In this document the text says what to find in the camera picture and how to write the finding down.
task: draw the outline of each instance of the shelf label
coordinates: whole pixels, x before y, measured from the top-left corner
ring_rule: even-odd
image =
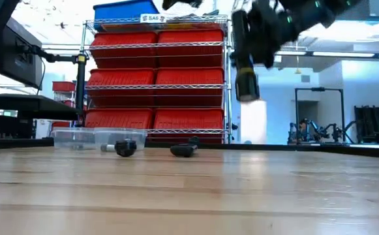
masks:
[[[161,14],[142,14],[140,23],[166,23],[166,17]]]

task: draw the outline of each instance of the wooden table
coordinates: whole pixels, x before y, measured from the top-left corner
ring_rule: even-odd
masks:
[[[0,234],[379,234],[379,158],[4,149]]]

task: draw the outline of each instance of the ceiling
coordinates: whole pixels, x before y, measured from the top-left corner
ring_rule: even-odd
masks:
[[[14,11],[13,18],[24,25],[32,34],[45,44],[79,44],[82,38],[84,20],[94,17],[93,5],[113,3],[108,0],[21,0]],[[231,12],[232,4],[225,0],[204,0],[199,9],[186,4],[176,4],[168,11],[161,10],[162,0],[154,0],[157,8],[164,14],[187,15],[203,14],[214,9],[220,13]],[[87,44],[93,40],[87,38]],[[379,22],[335,22],[329,29],[316,25],[303,32],[298,42],[287,47],[299,50],[323,52],[379,52]],[[334,64],[336,58],[300,57],[300,67],[314,68],[316,72]],[[281,67],[296,67],[296,57],[283,57]]]

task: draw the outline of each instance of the metal frame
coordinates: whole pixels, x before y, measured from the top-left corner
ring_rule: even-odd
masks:
[[[124,45],[108,45],[108,46],[86,46],[86,31],[90,30],[93,34],[97,31],[95,27],[103,25],[135,25],[135,27],[115,28],[114,31],[166,31],[166,30],[188,30],[188,29],[205,29],[202,24],[218,24],[224,31],[224,41],[222,42],[178,42],[178,43],[157,43],[157,44],[124,44]],[[111,50],[122,48],[164,48],[164,47],[179,47],[179,46],[222,46],[224,48],[224,84],[193,84],[193,85],[143,85],[143,86],[86,86],[88,90],[101,89],[222,89],[223,104],[222,108],[225,111],[226,120],[224,121],[223,130],[147,130],[148,134],[227,134],[227,142],[232,142],[232,104],[231,104],[231,62],[230,53],[232,44],[230,34],[231,21],[227,15],[218,16],[184,16],[184,17],[167,17],[166,23],[140,23],[140,18],[124,18],[124,19],[105,19],[105,20],[87,20],[83,23],[82,41],[80,45],[80,55],[87,55],[90,50]],[[76,91],[76,100],[78,95],[83,94],[80,84],[84,83],[85,67],[78,68],[78,85]]]
[[[342,129],[346,128],[344,120],[344,93],[343,89],[333,89],[333,88],[324,88],[324,87],[314,87],[314,88],[295,88],[295,111],[296,111],[296,126],[299,127],[299,112],[298,112],[298,91],[313,91],[313,92],[325,92],[325,91],[338,91],[340,92],[341,97],[341,125]],[[346,133],[342,132],[343,142],[346,142]],[[297,144],[299,139],[299,131],[296,132]]]

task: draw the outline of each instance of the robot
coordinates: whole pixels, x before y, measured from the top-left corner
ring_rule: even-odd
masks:
[[[232,59],[237,69],[235,92],[240,102],[260,99],[258,79],[254,64],[271,68],[275,52],[287,42],[297,40],[300,32],[321,23],[329,27],[335,17],[358,4],[361,0],[252,0],[251,10],[237,10],[249,0],[235,0],[232,12],[234,53]],[[164,0],[163,9],[182,2],[199,7],[202,0]],[[277,12],[281,4],[284,10]]]

